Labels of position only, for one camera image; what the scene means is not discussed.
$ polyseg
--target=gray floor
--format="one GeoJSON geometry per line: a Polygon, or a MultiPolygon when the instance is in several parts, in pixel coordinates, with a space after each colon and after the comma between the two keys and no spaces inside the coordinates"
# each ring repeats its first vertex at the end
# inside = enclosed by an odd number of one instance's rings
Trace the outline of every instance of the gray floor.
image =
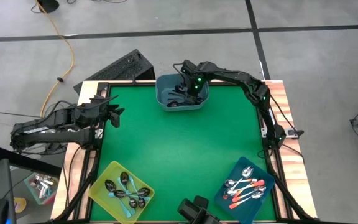
{"type": "MultiPolygon", "coordinates": [[[[62,34],[250,27],[243,0],[78,1],[51,13],[62,34]]],[[[0,37],[54,35],[31,0],[0,0],[0,37]]],[[[358,0],[252,0],[258,27],[358,25],[358,0]]],[[[271,78],[284,80],[291,111],[306,134],[300,144],[318,216],[358,223],[358,138],[349,119],[358,113],[358,30],[261,33],[271,78]]],[[[75,102],[72,86],[139,49],[157,75],[187,58],[247,71],[262,78],[254,38],[245,34],[171,35],[71,40],[76,64],[50,102],[75,102]]],[[[37,115],[50,87],[70,65],[61,40],[0,42],[0,111],[37,115]]],[[[0,146],[14,123],[0,115],[0,146]]],[[[62,157],[43,157],[62,164],[62,157]]],[[[15,170],[13,181],[25,176],[15,170]]],[[[15,195],[26,197],[24,185],[15,195]]],[[[30,206],[20,223],[45,221],[49,207],[30,206]]]]}

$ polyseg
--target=black camera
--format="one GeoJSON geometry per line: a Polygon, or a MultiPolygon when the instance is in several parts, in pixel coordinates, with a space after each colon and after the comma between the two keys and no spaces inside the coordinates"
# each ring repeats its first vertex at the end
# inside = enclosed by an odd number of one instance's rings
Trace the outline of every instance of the black camera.
{"type": "Polygon", "coordinates": [[[208,199],[195,196],[193,202],[185,198],[179,205],[178,212],[189,224],[220,224],[220,219],[209,213],[207,207],[208,199]]]}

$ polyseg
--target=utensil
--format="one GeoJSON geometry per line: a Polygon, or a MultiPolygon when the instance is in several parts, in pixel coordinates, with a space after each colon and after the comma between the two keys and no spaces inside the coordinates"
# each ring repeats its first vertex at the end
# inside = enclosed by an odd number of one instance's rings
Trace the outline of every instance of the utensil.
{"type": "Polygon", "coordinates": [[[131,208],[136,208],[136,207],[137,207],[137,201],[136,201],[136,199],[129,197],[129,206],[130,206],[131,208]]]}
{"type": "Polygon", "coordinates": [[[259,191],[254,192],[254,193],[251,195],[251,197],[246,198],[246,199],[244,199],[244,200],[242,200],[242,201],[233,203],[233,204],[229,205],[229,208],[230,208],[230,209],[236,208],[236,207],[239,206],[242,202],[248,201],[248,200],[251,199],[251,198],[252,198],[252,199],[260,199],[260,198],[263,196],[263,194],[264,194],[263,192],[259,192],[259,191]]]}
{"type": "Polygon", "coordinates": [[[256,182],[253,183],[253,184],[249,184],[249,185],[247,185],[247,186],[245,186],[245,187],[243,187],[243,188],[241,188],[241,189],[237,189],[237,192],[236,192],[236,194],[234,195],[234,197],[238,197],[238,196],[241,194],[241,192],[242,192],[243,190],[247,189],[247,188],[250,188],[250,187],[258,187],[258,186],[262,186],[262,185],[265,185],[265,181],[264,181],[264,180],[258,180],[258,181],[256,181],[256,182]]]}
{"type": "Polygon", "coordinates": [[[149,196],[150,194],[150,189],[148,189],[147,187],[142,187],[141,189],[139,189],[137,191],[137,194],[141,197],[146,197],[149,196]]]}
{"type": "Polygon", "coordinates": [[[123,190],[115,190],[113,192],[114,196],[116,196],[117,198],[123,198],[125,197],[127,194],[125,193],[125,191],[123,190]]]}
{"type": "Polygon", "coordinates": [[[137,194],[136,185],[135,185],[134,179],[132,178],[132,176],[131,176],[131,175],[129,176],[129,181],[131,182],[131,184],[132,184],[132,186],[134,187],[135,192],[136,192],[136,194],[137,194]]]}
{"type": "Polygon", "coordinates": [[[224,193],[223,193],[223,199],[228,199],[229,197],[235,197],[236,193],[237,193],[239,190],[243,191],[243,190],[248,189],[248,188],[250,188],[250,187],[256,187],[256,186],[253,185],[253,184],[256,183],[256,182],[258,182],[257,179],[252,179],[252,180],[251,180],[251,183],[248,184],[248,185],[246,185],[246,186],[243,187],[243,188],[240,188],[240,189],[227,189],[227,190],[225,190],[224,193]]]}
{"type": "Polygon", "coordinates": [[[116,184],[109,179],[104,181],[104,186],[106,186],[106,189],[110,192],[114,192],[117,189],[116,184]]]}
{"type": "Polygon", "coordinates": [[[248,179],[252,175],[253,172],[254,172],[254,168],[252,168],[251,166],[248,166],[245,169],[243,169],[241,172],[242,177],[230,189],[235,189],[237,187],[237,185],[240,184],[240,181],[242,181],[242,178],[248,179]]]}
{"type": "Polygon", "coordinates": [[[150,197],[140,197],[139,195],[134,195],[134,194],[131,194],[131,197],[142,198],[142,199],[144,199],[144,200],[147,201],[147,202],[151,199],[150,197]]]}
{"type": "Polygon", "coordinates": [[[122,172],[121,175],[119,176],[119,181],[122,184],[124,184],[125,188],[127,187],[128,180],[129,180],[128,174],[126,172],[122,172]]]}
{"type": "Polygon", "coordinates": [[[260,191],[260,192],[264,192],[266,190],[266,186],[262,185],[262,186],[258,186],[256,188],[254,188],[253,191],[249,192],[249,193],[246,193],[245,195],[241,195],[241,196],[238,196],[238,197],[235,197],[232,199],[232,202],[238,202],[240,201],[240,199],[242,199],[243,197],[246,197],[256,191],[260,191]]]}
{"type": "MultiPolygon", "coordinates": [[[[110,194],[109,194],[109,197],[115,197],[115,196],[114,196],[113,193],[110,193],[110,194]]],[[[125,207],[125,205],[124,205],[124,203],[121,201],[121,199],[118,199],[118,201],[119,201],[119,203],[121,204],[121,207],[122,207],[122,209],[123,209],[123,211],[124,211],[124,213],[125,213],[125,216],[126,216],[127,218],[130,218],[130,217],[132,216],[132,215],[131,215],[131,212],[128,210],[127,207],[125,207]]]]}
{"type": "MultiPolygon", "coordinates": [[[[124,189],[125,193],[126,193],[127,195],[129,195],[129,194],[131,194],[131,193],[128,191],[127,187],[121,182],[121,175],[120,175],[120,177],[117,177],[117,181],[118,181],[118,183],[121,185],[121,187],[124,189]]],[[[130,211],[130,213],[133,214],[133,215],[135,215],[135,213],[136,213],[136,211],[135,211],[134,208],[129,209],[129,211],[130,211]]]]}
{"type": "Polygon", "coordinates": [[[237,182],[239,182],[239,183],[252,182],[253,180],[255,180],[254,182],[257,181],[257,179],[251,179],[251,178],[246,179],[246,180],[238,180],[238,181],[234,181],[234,180],[229,179],[229,180],[226,180],[226,181],[224,182],[224,185],[225,185],[226,187],[233,187],[234,184],[236,184],[237,182]]]}
{"type": "Polygon", "coordinates": [[[146,201],[144,200],[144,198],[139,198],[138,205],[139,208],[144,208],[146,206],[146,201]]]}

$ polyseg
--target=black metal frame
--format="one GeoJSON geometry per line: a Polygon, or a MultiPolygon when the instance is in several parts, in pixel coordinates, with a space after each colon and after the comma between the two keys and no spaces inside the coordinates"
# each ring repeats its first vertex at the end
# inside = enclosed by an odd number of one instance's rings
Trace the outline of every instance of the black metal frame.
{"type": "MultiPolygon", "coordinates": [[[[235,86],[232,83],[227,83],[227,82],[211,82],[209,85],[210,86],[235,86]]],[[[98,83],[98,89],[100,89],[99,86],[103,86],[103,88],[107,86],[106,96],[109,96],[111,94],[111,88],[114,87],[114,86],[120,86],[120,87],[155,86],[155,82],[153,82],[153,83],[152,82],[150,82],[150,83],[138,83],[138,82],[108,83],[107,85],[106,85],[106,83],[101,82],[101,83],[98,83]]],[[[261,123],[262,120],[261,120],[261,116],[260,116],[258,111],[257,111],[257,116],[258,116],[258,120],[259,120],[259,127],[261,128],[263,126],[263,123],[261,123]]],[[[88,162],[85,162],[85,161],[88,161],[89,158],[90,158],[89,154],[88,154],[88,156],[85,155],[85,157],[84,157],[84,164],[83,164],[82,170],[83,171],[85,170],[85,173],[86,173],[86,169],[88,167],[88,162]]],[[[276,160],[277,160],[277,169],[279,171],[279,175],[280,175],[281,178],[284,178],[284,180],[285,180],[281,157],[280,156],[276,157],[276,160]]],[[[94,162],[98,163],[97,170],[99,169],[99,161],[100,161],[100,156],[96,157],[95,161],[94,161],[94,162]]],[[[265,161],[266,161],[266,163],[271,162],[270,157],[265,156],[265,161]]],[[[81,173],[80,183],[81,183],[81,181],[83,181],[83,178],[82,178],[83,176],[85,176],[85,175],[81,173]]],[[[279,218],[281,218],[281,214],[280,214],[280,207],[278,206],[278,196],[277,196],[277,192],[276,192],[276,186],[273,187],[273,192],[272,193],[273,193],[272,194],[272,196],[273,196],[272,200],[273,200],[273,207],[274,207],[275,216],[276,216],[277,219],[279,219],[279,218]]],[[[90,220],[90,218],[91,218],[91,210],[92,210],[93,203],[94,203],[93,200],[91,200],[89,198],[87,208],[86,208],[86,215],[85,215],[86,219],[90,220]]],[[[287,210],[287,215],[288,215],[288,211],[290,211],[290,213],[292,214],[292,209],[287,209],[287,206],[289,207],[289,204],[287,203],[286,200],[285,200],[285,206],[286,206],[286,210],[287,210]]]]}

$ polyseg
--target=blue tray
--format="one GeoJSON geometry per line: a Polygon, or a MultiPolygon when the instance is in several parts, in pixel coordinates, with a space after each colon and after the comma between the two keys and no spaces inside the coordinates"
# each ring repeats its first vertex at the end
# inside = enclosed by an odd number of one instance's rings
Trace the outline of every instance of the blue tray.
{"type": "MultiPolygon", "coordinates": [[[[251,224],[252,223],[258,210],[262,206],[266,196],[270,193],[270,191],[272,190],[272,188],[274,186],[274,178],[271,175],[269,175],[268,173],[266,173],[265,171],[263,171],[261,168],[257,167],[254,163],[252,163],[245,157],[240,157],[240,159],[237,161],[237,164],[234,166],[233,170],[227,177],[227,179],[232,179],[234,181],[239,180],[241,178],[242,170],[248,166],[251,166],[254,168],[254,172],[252,173],[250,178],[255,178],[258,180],[262,179],[265,181],[266,190],[260,199],[258,199],[258,200],[250,199],[248,201],[241,203],[236,208],[230,209],[229,206],[230,206],[230,204],[233,203],[232,198],[228,198],[226,200],[223,199],[223,193],[227,189],[227,187],[224,186],[223,184],[222,184],[222,187],[218,190],[218,192],[214,198],[214,202],[217,205],[219,205],[225,212],[230,214],[233,218],[238,220],[241,224],[251,224]]],[[[242,183],[239,183],[236,186],[236,188],[238,189],[241,187],[245,187],[248,184],[249,184],[248,182],[242,182],[242,183]]],[[[253,187],[249,188],[249,189],[245,189],[241,193],[241,195],[251,192],[251,191],[253,191],[253,189],[254,189],[253,187]]]]}

